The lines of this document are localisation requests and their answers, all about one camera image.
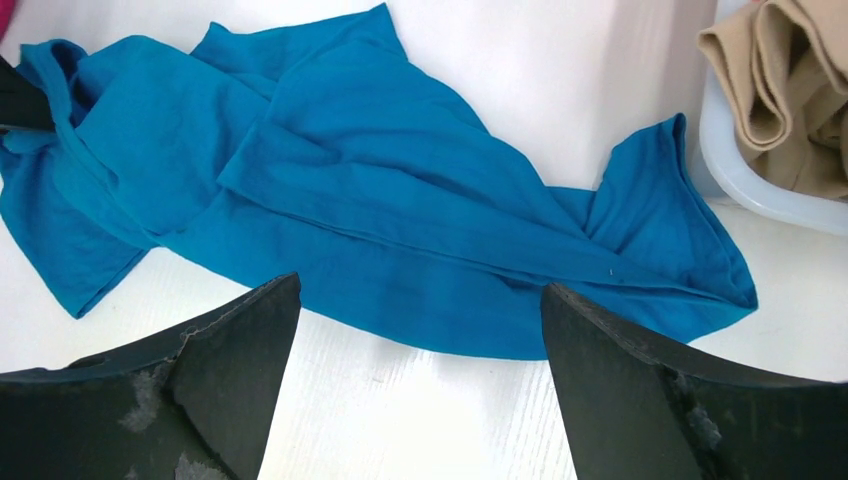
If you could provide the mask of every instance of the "blue cloth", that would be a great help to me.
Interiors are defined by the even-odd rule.
[[[408,62],[382,5],[213,24],[191,54],[51,41],[19,71],[56,133],[4,138],[0,213],[75,317],[156,246],[251,287],[296,271],[306,308],[476,356],[545,358],[550,282],[683,342],[757,306],[686,176],[682,116],[617,146],[597,192],[546,187]]]

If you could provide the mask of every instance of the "red fabric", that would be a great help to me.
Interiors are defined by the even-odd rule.
[[[0,38],[6,34],[6,29],[9,28],[9,22],[12,20],[12,13],[15,11],[15,2],[17,0],[0,0]]]

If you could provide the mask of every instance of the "white tabletop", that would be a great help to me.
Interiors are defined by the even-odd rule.
[[[376,3],[20,0],[0,54],[14,64],[20,43],[61,37],[93,51],[131,34],[188,50],[210,21],[249,32]],[[677,111],[695,132],[705,64],[694,35],[711,23],[713,1],[389,5],[411,61],[465,96],[549,184],[596,186],[615,143]],[[694,345],[783,373],[848,379],[848,239],[715,210],[748,260],[762,307]],[[73,320],[2,227],[0,371],[60,368],[244,291],[156,250]],[[304,311],[261,478],[562,479],[573,468],[547,363],[434,354]]]

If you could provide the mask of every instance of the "blue fabric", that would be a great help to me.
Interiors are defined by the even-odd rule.
[[[213,24],[191,54],[51,41],[19,70],[56,133],[4,138],[0,213],[76,317],[155,246],[251,287],[296,271],[311,310],[466,355],[545,358],[550,282],[683,342],[757,306],[686,176],[682,116],[617,146],[597,192],[546,187],[407,61],[385,6]]]

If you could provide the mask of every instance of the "white plastic container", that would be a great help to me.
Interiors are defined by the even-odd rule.
[[[716,22],[747,2],[719,0]],[[765,217],[848,236],[848,203],[776,187],[748,167],[736,145],[730,105],[715,73],[712,69],[708,70],[701,110],[700,152],[695,152],[689,164],[692,181],[701,194],[717,201],[726,195]]]

